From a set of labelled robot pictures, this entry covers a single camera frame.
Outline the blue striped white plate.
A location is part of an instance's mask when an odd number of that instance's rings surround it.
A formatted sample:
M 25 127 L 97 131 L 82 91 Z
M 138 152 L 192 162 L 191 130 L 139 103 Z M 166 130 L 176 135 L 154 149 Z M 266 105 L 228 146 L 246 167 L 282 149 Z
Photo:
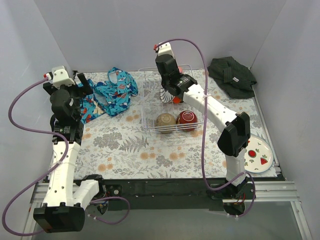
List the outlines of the blue striped white plate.
M 162 103 L 170 103 L 175 96 L 170 94 L 168 90 L 161 88 L 160 89 L 160 100 Z

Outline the red bowl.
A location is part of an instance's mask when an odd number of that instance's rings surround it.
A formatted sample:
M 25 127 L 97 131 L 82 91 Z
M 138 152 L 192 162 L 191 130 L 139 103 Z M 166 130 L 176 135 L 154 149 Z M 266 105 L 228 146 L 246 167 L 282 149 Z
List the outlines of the red bowl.
M 180 112 L 176 118 L 176 127 L 178 131 L 192 132 L 196 129 L 197 124 L 197 115 L 189 110 Z

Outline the watermelon pattern plate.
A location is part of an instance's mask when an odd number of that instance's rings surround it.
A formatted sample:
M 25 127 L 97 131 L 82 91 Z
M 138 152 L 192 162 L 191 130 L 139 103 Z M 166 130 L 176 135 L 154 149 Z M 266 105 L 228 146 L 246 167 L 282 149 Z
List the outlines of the watermelon pattern plate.
M 251 135 L 244 154 L 244 168 L 253 174 L 267 171 L 273 165 L 273 152 L 268 143 L 259 136 Z

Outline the orange round plate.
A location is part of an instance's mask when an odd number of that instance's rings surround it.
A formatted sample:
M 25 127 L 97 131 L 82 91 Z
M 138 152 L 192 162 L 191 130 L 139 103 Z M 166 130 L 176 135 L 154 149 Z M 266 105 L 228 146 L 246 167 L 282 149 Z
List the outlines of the orange round plate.
M 181 100 L 180 98 L 178 98 L 177 96 L 175 96 L 173 99 L 172 99 L 172 102 L 174 104 L 180 104 L 183 102 L 183 100 Z

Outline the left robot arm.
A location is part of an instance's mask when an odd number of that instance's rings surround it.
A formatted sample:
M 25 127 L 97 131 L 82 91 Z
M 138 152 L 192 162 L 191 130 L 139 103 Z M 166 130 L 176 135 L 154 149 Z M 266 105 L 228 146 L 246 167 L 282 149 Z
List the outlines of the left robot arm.
M 81 107 L 83 98 L 91 95 L 93 90 L 82 73 L 77 74 L 81 86 L 62 70 L 48 73 L 48 76 L 52 83 L 43 84 L 43 89 L 50 95 L 53 112 L 50 126 L 54 133 L 54 169 L 42 205 L 35 208 L 33 218 L 46 233 L 79 232 L 84 227 L 87 206 L 92 200 L 103 199 L 107 193 L 99 174 L 85 176 L 78 189 L 73 190 L 84 131 Z

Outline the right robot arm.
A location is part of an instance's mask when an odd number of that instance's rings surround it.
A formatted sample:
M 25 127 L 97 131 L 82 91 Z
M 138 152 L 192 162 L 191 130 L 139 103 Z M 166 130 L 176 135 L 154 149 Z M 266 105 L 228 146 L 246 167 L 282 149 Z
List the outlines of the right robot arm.
M 225 155 L 226 183 L 219 187 L 207 184 L 207 189 L 216 197 L 237 199 L 245 192 L 245 150 L 251 137 L 250 117 L 247 113 L 236 113 L 212 96 L 191 76 L 179 71 L 177 62 L 170 54 L 155 58 L 161 76 L 161 85 L 171 95 L 194 107 L 210 120 L 221 132 L 218 148 Z

